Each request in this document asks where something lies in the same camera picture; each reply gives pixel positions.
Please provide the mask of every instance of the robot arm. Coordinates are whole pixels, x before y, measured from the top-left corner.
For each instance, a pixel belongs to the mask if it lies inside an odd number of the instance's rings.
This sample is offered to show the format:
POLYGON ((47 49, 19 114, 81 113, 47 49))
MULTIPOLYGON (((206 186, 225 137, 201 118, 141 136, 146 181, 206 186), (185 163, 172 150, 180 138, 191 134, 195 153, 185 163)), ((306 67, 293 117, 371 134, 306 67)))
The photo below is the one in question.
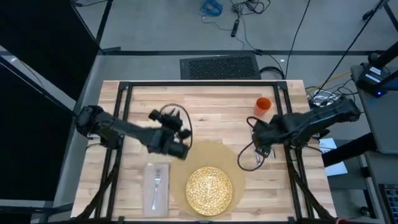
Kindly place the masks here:
POLYGON ((147 146, 149 153, 169 154, 179 159, 185 159, 189 147, 182 141, 191 136, 191 131, 181 130, 182 120, 179 113, 172 115, 152 111, 149 118, 159 121, 160 128, 140 127, 138 125, 120 120, 105 112, 100 106, 86 106, 77 117, 77 131, 87 136, 97 134, 101 138, 109 139, 114 133, 125 134, 138 139, 147 146))
POLYGON ((306 113, 274 115, 270 123, 257 120, 252 140, 256 152, 267 157, 272 144, 288 141, 291 146, 303 146, 322 129, 335 123, 357 121, 360 115, 360 110, 352 100, 341 97, 331 105, 306 113))

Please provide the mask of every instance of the gray floor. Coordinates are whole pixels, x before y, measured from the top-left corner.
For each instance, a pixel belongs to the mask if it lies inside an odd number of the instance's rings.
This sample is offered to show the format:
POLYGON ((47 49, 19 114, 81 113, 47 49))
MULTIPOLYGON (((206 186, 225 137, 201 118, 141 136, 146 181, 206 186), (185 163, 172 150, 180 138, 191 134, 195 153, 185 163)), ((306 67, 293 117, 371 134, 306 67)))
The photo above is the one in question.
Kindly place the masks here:
MULTIPOLYGON (((91 3, 94 0, 81 0, 91 3)), ((230 28, 236 18, 228 0, 220 1, 224 11, 220 17, 206 18, 221 27, 230 28)), ((270 8, 261 15, 245 16, 247 38, 255 48, 266 50, 290 50, 307 0, 273 0, 270 8)), ((377 0, 314 0, 297 36, 295 50, 345 50, 363 25, 361 16, 372 8, 377 0)), ((398 15, 398 1, 390 6, 398 15)), ((102 48, 118 47, 122 50, 239 50, 242 43, 219 30, 214 24, 201 22, 200 1, 188 0, 114 0, 106 25, 102 48)), ((89 30, 96 36, 105 3, 78 8, 89 30)), ((238 37, 244 40, 241 25, 238 37)), ((369 23, 353 50, 384 50, 398 39, 386 12, 380 10, 369 23)), ((198 56, 99 56, 93 68, 83 104, 98 101, 103 80, 178 80, 179 60, 198 56)), ((274 56, 285 70, 287 56, 274 56)), ((333 70, 340 56, 292 56, 288 79, 304 80, 306 86, 318 85, 333 70)), ((349 70, 351 65, 366 61, 366 56, 349 56, 341 63, 335 75, 349 70)), ((268 56, 257 56, 259 67, 274 65, 268 56)), ((391 63, 398 66, 398 61, 391 63)), ((273 73, 262 74, 262 79, 278 78, 273 73)), ((343 77, 333 83, 343 83, 343 77)), ((355 123, 336 124, 330 128, 330 136, 336 139, 355 139, 369 132, 365 115, 355 123)), ((80 176, 86 141, 74 137, 70 154, 60 181, 55 204, 72 203, 80 176)), ((355 217, 355 207, 364 205, 361 194, 333 191, 337 213, 342 218, 355 217)))

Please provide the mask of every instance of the orange cup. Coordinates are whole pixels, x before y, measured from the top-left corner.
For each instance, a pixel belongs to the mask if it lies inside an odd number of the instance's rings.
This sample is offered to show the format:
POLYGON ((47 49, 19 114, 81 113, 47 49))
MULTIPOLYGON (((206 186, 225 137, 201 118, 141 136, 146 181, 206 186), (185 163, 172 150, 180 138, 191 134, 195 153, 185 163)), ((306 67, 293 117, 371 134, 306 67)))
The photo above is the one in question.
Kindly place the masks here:
POLYGON ((268 98, 258 98, 254 107, 254 115, 263 116, 269 108, 271 108, 271 101, 268 98))

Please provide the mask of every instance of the fork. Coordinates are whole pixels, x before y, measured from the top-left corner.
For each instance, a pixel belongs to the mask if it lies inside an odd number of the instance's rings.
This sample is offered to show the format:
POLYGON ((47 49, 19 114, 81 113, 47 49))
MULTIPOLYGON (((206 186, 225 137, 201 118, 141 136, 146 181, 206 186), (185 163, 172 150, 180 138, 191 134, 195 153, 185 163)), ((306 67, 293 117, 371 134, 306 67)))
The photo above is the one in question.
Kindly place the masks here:
POLYGON ((157 187, 159 186, 159 183, 160 183, 160 169, 156 169, 156 171, 155 171, 155 195, 154 195, 154 200, 152 202, 152 210, 156 209, 157 187))

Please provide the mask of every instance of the plate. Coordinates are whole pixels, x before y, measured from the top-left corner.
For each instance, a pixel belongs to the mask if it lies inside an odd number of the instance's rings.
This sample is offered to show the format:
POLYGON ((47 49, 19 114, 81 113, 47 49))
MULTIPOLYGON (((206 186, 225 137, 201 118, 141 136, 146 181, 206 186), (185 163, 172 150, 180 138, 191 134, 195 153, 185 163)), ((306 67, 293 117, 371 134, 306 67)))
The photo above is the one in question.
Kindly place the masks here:
POLYGON ((189 177, 185 189, 189 205, 205 216, 214 216, 225 211, 233 195, 230 179, 215 167, 196 170, 189 177))

